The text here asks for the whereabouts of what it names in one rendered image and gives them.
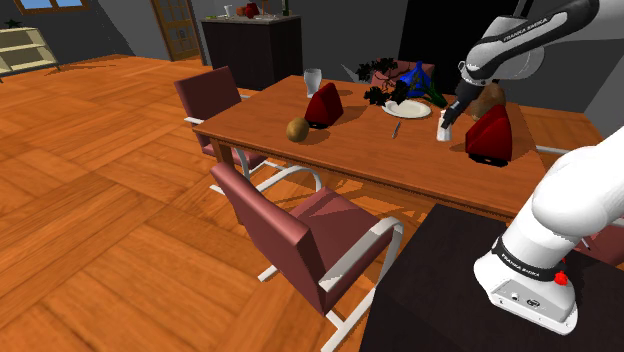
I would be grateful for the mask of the large brown oval object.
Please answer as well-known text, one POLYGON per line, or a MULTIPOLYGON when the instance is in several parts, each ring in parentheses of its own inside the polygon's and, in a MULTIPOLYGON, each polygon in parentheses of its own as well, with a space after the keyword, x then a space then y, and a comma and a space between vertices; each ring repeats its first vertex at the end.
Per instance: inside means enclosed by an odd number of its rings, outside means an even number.
POLYGON ((498 83, 490 83, 469 106, 469 115, 478 121, 495 105, 506 105, 504 90, 498 83))

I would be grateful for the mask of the small white shaker bottle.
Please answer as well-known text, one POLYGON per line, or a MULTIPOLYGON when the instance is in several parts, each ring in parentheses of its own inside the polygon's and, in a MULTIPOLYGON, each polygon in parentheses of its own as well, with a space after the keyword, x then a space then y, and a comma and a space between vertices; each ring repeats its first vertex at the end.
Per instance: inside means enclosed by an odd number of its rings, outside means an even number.
POLYGON ((445 110, 442 110, 440 112, 440 117, 438 119, 438 128, 436 132, 436 139, 441 142, 447 142, 452 139, 452 126, 449 125, 446 128, 443 127, 443 123, 445 122, 445 119, 444 119, 445 113, 446 113, 445 110))

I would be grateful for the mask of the blue vase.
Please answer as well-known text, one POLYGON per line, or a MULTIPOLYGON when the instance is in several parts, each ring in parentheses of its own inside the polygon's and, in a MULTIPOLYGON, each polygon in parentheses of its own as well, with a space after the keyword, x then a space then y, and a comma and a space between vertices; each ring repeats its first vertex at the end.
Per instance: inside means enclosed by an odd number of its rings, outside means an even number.
POLYGON ((430 94, 431 78, 424 71, 421 61, 418 61, 412 70, 402 75, 399 81, 409 88, 406 93, 408 98, 418 98, 430 94))

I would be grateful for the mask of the red wedge-shaped object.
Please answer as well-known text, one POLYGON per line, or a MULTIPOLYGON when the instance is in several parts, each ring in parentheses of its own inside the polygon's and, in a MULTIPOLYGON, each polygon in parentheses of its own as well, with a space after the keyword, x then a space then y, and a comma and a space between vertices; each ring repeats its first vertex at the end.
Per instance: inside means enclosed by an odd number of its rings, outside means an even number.
POLYGON ((327 83, 311 98, 304 119, 311 128, 332 126, 344 113, 340 95, 334 83, 327 83))
POLYGON ((491 107, 466 132, 465 151, 474 161, 492 166, 512 160, 512 130, 504 105, 491 107))

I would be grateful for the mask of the white plate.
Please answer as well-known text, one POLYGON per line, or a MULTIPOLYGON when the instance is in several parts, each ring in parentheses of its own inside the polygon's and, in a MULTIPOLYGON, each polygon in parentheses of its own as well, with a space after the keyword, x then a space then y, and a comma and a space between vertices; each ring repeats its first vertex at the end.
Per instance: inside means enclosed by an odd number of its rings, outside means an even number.
POLYGON ((431 113, 431 108, 428 105, 414 100, 404 100, 400 104, 395 101, 387 101, 382 109, 392 116, 405 119, 425 118, 431 113))

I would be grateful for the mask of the dark leafy plant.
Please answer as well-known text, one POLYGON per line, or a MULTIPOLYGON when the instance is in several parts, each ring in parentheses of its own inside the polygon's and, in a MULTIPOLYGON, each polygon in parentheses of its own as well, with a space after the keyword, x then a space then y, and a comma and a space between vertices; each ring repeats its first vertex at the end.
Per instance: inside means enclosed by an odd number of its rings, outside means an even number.
MULTIPOLYGON (((391 70, 396 67, 397 63, 395 59, 378 58, 376 60, 360 64, 358 69, 355 71, 355 74, 361 81, 371 82, 372 75, 375 71, 385 72, 386 70, 391 70)), ((423 69, 431 78, 430 94, 418 98, 422 98, 439 108, 446 107, 448 102, 443 94, 437 90, 433 78, 431 77, 434 73, 434 66, 431 64, 423 64, 423 69)), ((364 99, 368 100, 371 105, 378 106, 384 106, 387 101, 395 101, 400 104, 404 100, 411 99, 406 96, 408 90, 409 88, 399 80, 395 83, 392 83, 390 80, 386 80, 382 87, 372 85, 372 87, 364 93, 364 99)))

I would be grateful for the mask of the wooden dining table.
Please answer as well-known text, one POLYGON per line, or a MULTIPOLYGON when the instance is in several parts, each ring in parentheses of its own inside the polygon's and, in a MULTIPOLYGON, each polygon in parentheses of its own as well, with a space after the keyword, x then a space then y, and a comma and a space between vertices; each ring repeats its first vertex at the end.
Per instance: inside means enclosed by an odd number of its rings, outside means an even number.
POLYGON ((526 119, 535 109, 507 106, 513 157, 497 167, 477 163, 465 151, 473 121, 462 115, 452 139, 440 142, 439 108, 426 118, 400 119, 368 104, 364 84, 336 84, 344 106, 337 122, 311 131, 299 143, 286 137, 287 124, 304 115, 309 100, 300 76, 289 76, 195 127, 210 138, 219 161, 230 163, 231 148, 241 147, 273 159, 336 174, 389 191, 511 221, 548 170, 526 119), (397 137, 392 133, 401 121, 397 137))

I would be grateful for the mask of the clear drinking glass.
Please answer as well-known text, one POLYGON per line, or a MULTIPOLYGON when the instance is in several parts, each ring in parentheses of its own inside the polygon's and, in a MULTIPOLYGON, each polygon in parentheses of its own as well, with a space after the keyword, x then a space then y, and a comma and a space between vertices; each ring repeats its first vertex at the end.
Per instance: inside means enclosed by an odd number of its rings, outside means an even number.
POLYGON ((304 71, 303 77, 307 88, 307 97, 312 98, 320 89, 322 71, 318 68, 309 68, 304 71))

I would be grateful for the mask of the small brown round potato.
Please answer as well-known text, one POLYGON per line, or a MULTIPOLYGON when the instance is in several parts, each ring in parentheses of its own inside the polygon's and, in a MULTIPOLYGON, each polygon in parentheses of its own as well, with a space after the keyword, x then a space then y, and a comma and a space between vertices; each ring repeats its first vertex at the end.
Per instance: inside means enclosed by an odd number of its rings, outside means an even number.
POLYGON ((309 123, 304 118, 294 118, 286 128, 286 136, 292 142, 304 141, 309 133, 309 123))

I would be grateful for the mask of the dark robot stand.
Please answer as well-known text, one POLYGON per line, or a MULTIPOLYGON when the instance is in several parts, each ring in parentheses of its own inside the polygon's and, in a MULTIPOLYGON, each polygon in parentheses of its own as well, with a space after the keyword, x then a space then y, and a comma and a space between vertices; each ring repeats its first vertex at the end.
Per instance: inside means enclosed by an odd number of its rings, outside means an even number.
POLYGON ((435 205, 378 285, 360 352, 624 352, 624 271, 574 251, 576 328, 561 336, 492 305, 474 262, 504 223, 435 205))

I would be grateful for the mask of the dark cabinet with items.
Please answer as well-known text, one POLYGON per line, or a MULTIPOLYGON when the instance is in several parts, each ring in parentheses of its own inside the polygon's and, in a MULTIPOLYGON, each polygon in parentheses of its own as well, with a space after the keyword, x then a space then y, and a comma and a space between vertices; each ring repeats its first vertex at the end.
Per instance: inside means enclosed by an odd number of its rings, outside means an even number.
POLYGON ((263 90, 303 73, 299 15, 203 19, 201 26, 211 66, 227 66, 239 88, 263 90))

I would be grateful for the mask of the wooden glazed door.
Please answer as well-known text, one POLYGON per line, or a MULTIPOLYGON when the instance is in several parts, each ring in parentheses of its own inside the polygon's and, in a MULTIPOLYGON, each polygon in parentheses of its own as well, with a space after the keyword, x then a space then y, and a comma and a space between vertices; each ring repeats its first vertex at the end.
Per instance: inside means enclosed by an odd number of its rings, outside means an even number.
POLYGON ((150 0, 170 61, 202 53, 191 0, 150 0))

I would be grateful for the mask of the wood-framed window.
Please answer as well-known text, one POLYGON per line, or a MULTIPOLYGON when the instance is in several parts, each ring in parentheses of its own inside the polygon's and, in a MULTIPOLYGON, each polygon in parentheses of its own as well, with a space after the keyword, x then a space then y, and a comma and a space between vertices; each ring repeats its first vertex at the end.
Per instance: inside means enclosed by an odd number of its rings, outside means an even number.
POLYGON ((87 0, 13 0, 23 15, 83 11, 87 0))

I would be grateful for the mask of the cream open shelf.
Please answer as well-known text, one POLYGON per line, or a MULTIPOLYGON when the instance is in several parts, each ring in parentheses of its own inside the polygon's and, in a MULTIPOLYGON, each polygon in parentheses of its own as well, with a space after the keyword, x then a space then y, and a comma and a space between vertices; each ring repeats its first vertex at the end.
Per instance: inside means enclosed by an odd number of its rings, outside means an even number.
POLYGON ((0 30, 0 82, 4 76, 44 66, 60 69, 39 29, 21 27, 0 30))

